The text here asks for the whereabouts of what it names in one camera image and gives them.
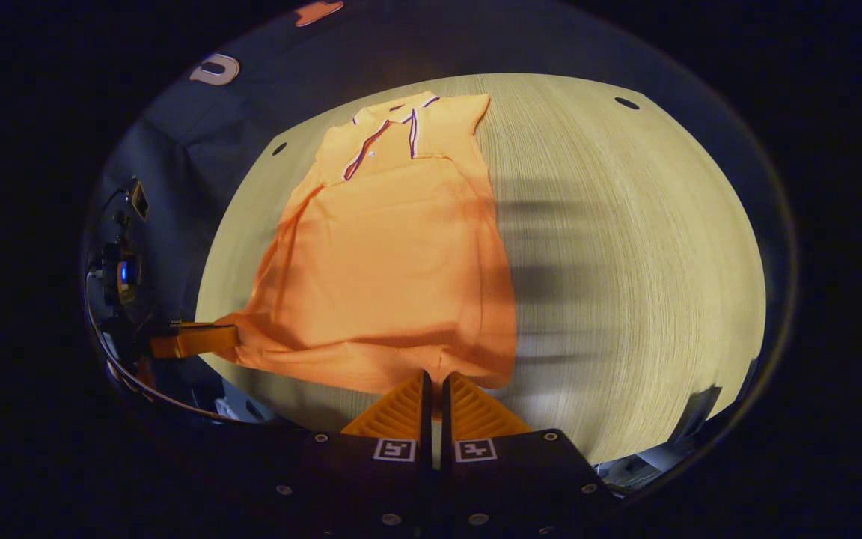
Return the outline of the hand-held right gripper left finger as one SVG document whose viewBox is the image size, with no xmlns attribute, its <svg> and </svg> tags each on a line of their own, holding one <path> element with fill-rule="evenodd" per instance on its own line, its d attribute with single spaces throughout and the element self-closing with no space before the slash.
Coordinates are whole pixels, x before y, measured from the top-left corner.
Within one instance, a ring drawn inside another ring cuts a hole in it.
<svg viewBox="0 0 862 539">
<path fill-rule="evenodd" d="M 274 538 L 418 538 L 431 472 L 433 386 L 420 372 L 339 432 L 277 444 Z"/>
</svg>

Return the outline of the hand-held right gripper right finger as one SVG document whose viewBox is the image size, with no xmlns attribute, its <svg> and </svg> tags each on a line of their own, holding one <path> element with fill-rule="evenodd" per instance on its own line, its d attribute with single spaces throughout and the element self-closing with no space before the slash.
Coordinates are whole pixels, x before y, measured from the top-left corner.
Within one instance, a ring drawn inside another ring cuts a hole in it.
<svg viewBox="0 0 862 539">
<path fill-rule="evenodd" d="M 441 419 L 451 537 L 588 537 L 618 508 L 564 432 L 527 426 L 468 377 L 447 377 Z"/>
</svg>

